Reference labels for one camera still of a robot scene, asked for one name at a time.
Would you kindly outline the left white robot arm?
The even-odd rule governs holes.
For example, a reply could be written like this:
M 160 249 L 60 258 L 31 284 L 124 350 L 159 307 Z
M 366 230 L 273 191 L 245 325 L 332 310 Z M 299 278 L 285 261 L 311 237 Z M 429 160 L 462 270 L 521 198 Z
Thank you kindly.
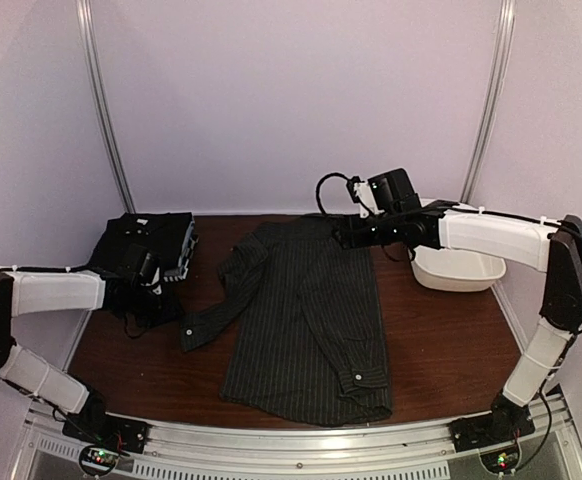
M 12 335 L 14 318 L 56 311 L 108 311 L 133 318 L 146 331 L 177 320 L 177 297 L 163 282 L 158 258 L 134 245 L 113 271 L 87 266 L 0 267 L 0 380 L 67 415 L 94 444 L 108 442 L 115 424 L 102 397 L 82 381 L 19 345 Z

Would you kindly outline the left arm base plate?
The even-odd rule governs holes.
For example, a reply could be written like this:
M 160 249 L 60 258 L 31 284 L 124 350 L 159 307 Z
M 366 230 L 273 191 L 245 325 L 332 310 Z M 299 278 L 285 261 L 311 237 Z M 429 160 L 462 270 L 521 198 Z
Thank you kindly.
M 144 421 L 108 413 L 69 413 L 62 434 L 115 452 L 142 454 L 148 429 Z

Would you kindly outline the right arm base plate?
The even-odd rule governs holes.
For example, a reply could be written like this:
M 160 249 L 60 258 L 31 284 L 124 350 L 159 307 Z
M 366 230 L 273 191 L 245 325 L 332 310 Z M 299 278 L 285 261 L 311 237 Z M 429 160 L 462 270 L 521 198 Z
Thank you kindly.
M 456 419 L 449 424 L 449 431 L 454 449 L 460 453 L 514 442 L 534 433 L 535 425 L 528 413 L 512 421 L 505 414 L 489 412 Z

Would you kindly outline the black pinstriped long sleeve shirt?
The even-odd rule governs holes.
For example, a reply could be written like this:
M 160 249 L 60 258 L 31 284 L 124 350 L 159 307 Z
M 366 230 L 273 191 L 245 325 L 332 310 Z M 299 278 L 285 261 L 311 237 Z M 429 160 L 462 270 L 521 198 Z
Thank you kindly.
M 317 215 L 265 222 L 233 246 L 218 277 L 222 301 L 181 320 L 180 344 L 191 352 L 237 325 L 222 399 L 325 427 L 392 414 L 368 250 L 342 248 Z

